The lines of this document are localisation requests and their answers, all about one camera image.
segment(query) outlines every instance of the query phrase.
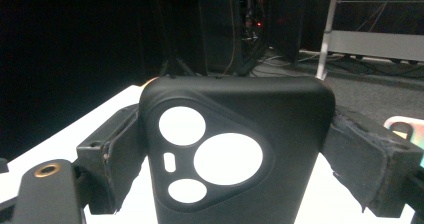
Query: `phone holder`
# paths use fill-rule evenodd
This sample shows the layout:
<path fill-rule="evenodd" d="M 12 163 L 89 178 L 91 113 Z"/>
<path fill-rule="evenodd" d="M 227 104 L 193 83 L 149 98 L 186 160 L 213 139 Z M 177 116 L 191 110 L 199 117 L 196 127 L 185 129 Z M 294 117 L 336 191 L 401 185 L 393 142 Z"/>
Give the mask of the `phone holder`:
<path fill-rule="evenodd" d="M 399 217 L 408 203 L 422 218 L 422 150 L 352 110 L 335 111 L 322 81 L 164 77 L 80 144 L 73 164 L 28 171 L 12 222 L 84 223 L 87 204 L 115 213 L 148 155 L 161 224 L 294 223 L 319 152 L 364 208 Z M 28 191 L 46 187 L 47 196 Z M 66 201 L 52 204 L 60 195 Z"/>

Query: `camera cutout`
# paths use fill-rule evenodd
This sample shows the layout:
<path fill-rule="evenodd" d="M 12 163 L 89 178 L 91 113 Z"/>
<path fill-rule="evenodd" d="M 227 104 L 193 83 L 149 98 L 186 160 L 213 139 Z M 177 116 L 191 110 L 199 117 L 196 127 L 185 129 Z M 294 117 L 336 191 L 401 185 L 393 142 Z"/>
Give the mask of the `camera cutout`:
<path fill-rule="evenodd" d="M 224 133 L 206 140 L 194 155 L 194 168 L 205 181 L 235 185 L 252 177 L 260 168 L 263 153 L 252 138 Z"/>
<path fill-rule="evenodd" d="M 195 203 L 202 200 L 207 193 L 206 186 L 193 179 L 180 179 L 168 187 L 169 195 L 182 203 Z"/>
<path fill-rule="evenodd" d="M 167 172 L 175 172 L 175 170 L 177 169 L 174 154 L 170 152 L 163 154 L 163 162 L 165 164 L 165 170 Z"/>
<path fill-rule="evenodd" d="M 170 143 L 188 146 L 202 138 L 206 131 L 206 122 L 203 116 L 192 108 L 172 107 L 160 117 L 159 130 Z"/>

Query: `metal frame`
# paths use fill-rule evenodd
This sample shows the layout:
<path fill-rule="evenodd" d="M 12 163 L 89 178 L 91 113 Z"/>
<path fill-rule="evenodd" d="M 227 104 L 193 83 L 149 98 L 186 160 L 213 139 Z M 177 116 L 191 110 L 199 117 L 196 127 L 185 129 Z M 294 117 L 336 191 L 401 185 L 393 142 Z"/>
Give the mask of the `metal frame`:
<path fill-rule="evenodd" d="M 339 48 L 339 42 L 336 43 L 336 41 L 332 40 L 332 36 L 334 35 L 334 32 L 332 30 L 332 24 L 334 20 L 334 14 L 337 7 L 338 0 L 331 0 L 330 6 L 328 9 L 327 14 L 327 25 L 324 31 L 324 37 L 321 44 L 321 51 L 320 51 L 320 58 L 318 63 L 318 69 L 316 73 L 316 77 L 324 80 L 326 77 L 326 71 L 325 71 L 325 62 L 327 59 L 327 53 L 328 51 L 337 51 Z M 354 34 L 348 33 L 348 32 L 338 32 L 337 33 L 337 39 L 340 41 L 343 38 L 348 38 L 353 36 Z M 355 41 L 358 37 L 366 38 L 368 41 L 372 41 L 374 43 L 373 46 L 369 45 L 363 45 L 366 43 L 365 40 L 360 40 L 360 42 Z M 407 55 L 406 60 L 423 60 L 423 55 L 421 54 L 422 51 L 419 51 L 415 55 L 410 55 L 410 53 L 407 51 L 409 47 L 414 46 L 415 44 L 422 46 L 423 38 L 416 37 L 414 35 L 396 35 L 396 34 L 379 34 L 375 35 L 375 33 L 366 33 L 366 34 L 358 34 L 357 37 L 354 37 L 354 42 L 350 43 L 349 40 L 344 40 L 342 42 L 344 53 L 353 53 L 353 54 L 369 54 L 370 56 L 382 56 L 382 57 L 392 57 L 392 58 L 403 58 L 405 55 Z M 398 40 L 398 38 L 402 39 L 402 43 L 399 43 L 396 45 L 396 51 L 393 52 L 393 48 L 390 47 L 390 43 L 387 43 L 386 41 L 393 41 Z M 379 50 L 377 52 L 373 52 L 372 50 L 375 49 L 376 46 L 380 46 Z"/>

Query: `floor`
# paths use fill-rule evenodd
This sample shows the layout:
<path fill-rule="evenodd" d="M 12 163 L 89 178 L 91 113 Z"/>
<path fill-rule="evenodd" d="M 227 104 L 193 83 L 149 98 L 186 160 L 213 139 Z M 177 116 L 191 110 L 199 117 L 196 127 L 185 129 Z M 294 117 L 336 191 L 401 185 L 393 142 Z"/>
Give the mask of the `floor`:
<path fill-rule="evenodd" d="M 268 52 L 250 76 L 315 76 L 316 53 L 301 52 L 297 65 Z M 392 116 L 424 119 L 424 63 L 395 64 L 389 60 L 328 57 L 325 82 L 332 88 L 337 105 L 350 107 L 383 124 Z"/>

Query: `dark background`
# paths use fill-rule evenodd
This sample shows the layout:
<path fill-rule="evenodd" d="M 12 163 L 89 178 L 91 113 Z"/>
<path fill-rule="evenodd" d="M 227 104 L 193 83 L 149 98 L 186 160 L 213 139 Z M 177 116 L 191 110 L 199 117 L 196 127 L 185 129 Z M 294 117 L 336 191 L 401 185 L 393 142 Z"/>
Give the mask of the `dark background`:
<path fill-rule="evenodd" d="M 16 157 L 154 75 L 149 5 L 0 0 L 0 157 Z"/>
<path fill-rule="evenodd" d="M 207 14 L 199 11 L 199 0 L 167 1 L 173 6 L 168 18 L 178 54 L 196 72 L 204 72 L 204 64 L 196 63 L 203 63 L 205 50 L 196 43 L 204 41 L 199 16 Z M 17 157 L 127 86 L 158 75 L 164 57 L 152 3 L 0 0 L 0 157 Z M 281 3 L 286 5 L 277 10 L 281 16 L 290 5 L 303 7 L 303 24 L 292 18 L 292 30 L 302 25 L 296 43 L 319 50 L 329 0 Z M 334 27 L 355 30 L 378 5 L 340 4 Z M 374 31 L 423 34 L 423 13 L 423 5 L 388 4 Z"/>

